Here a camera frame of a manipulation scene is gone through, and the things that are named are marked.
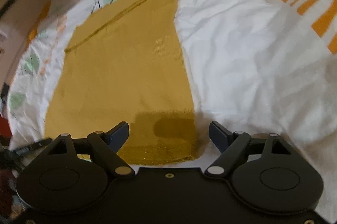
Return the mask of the mustard yellow knit garment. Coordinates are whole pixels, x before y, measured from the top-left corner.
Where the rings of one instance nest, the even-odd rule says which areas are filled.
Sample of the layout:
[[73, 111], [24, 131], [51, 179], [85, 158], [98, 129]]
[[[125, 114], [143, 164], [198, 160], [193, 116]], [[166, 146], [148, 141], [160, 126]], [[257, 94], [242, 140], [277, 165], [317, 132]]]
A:
[[129, 164], [197, 159], [201, 138], [174, 19], [178, 0], [115, 0], [75, 29], [45, 117], [74, 138], [125, 121]]

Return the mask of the white leaf-print bed sheet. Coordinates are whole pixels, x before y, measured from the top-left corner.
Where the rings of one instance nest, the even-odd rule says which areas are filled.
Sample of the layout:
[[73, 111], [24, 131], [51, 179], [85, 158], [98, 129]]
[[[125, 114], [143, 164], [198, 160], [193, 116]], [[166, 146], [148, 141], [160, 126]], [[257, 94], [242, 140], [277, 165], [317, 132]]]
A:
[[[76, 27], [110, 0], [52, 0], [11, 83], [12, 149], [44, 136]], [[175, 26], [202, 136], [211, 120], [284, 135], [321, 174], [336, 221], [336, 0], [179, 0]]]

